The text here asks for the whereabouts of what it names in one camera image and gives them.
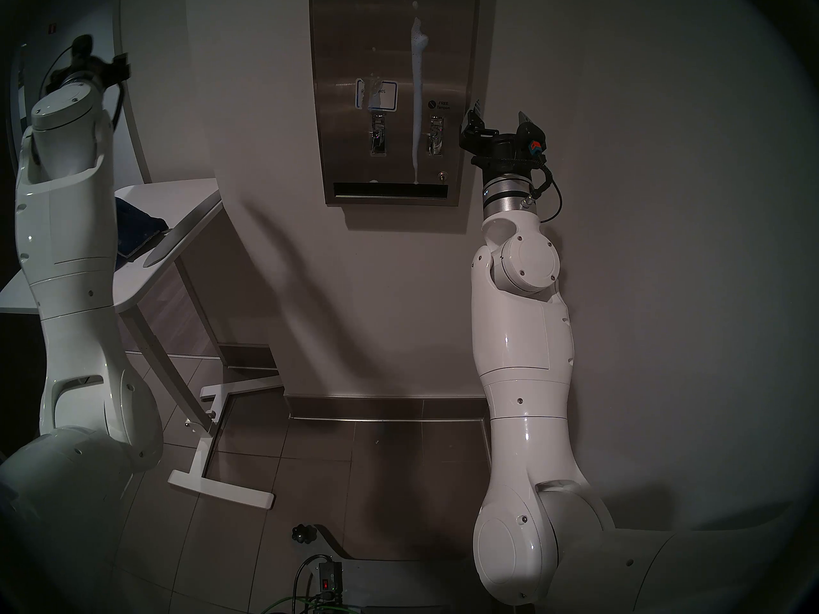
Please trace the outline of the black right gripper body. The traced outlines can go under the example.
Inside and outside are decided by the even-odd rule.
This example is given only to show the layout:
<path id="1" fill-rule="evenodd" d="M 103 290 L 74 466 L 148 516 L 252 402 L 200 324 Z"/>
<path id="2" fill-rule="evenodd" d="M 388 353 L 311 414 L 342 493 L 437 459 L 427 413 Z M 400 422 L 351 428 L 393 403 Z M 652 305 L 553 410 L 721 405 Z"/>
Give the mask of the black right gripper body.
<path id="1" fill-rule="evenodd" d="M 531 180 L 531 171 L 545 163 L 546 135 L 531 121 L 523 121 L 515 133 L 488 129 L 482 121 L 466 121 L 459 145 L 473 154 L 471 163 L 480 168 L 483 182 L 507 174 Z"/>

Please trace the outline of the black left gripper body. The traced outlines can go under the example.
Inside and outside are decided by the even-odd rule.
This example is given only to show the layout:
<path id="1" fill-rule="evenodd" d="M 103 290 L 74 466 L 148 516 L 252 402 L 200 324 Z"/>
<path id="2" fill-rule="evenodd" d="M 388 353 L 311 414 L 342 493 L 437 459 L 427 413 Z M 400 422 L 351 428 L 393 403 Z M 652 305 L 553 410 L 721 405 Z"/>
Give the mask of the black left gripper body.
<path id="1" fill-rule="evenodd" d="M 120 54 L 110 62 L 92 55 L 91 35 L 80 35 L 71 45 L 71 63 L 64 76 L 64 84 L 77 80 L 93 83 L 97 88 L 109 88 L 123 83 L 131 76 L 127 54 Z"/>

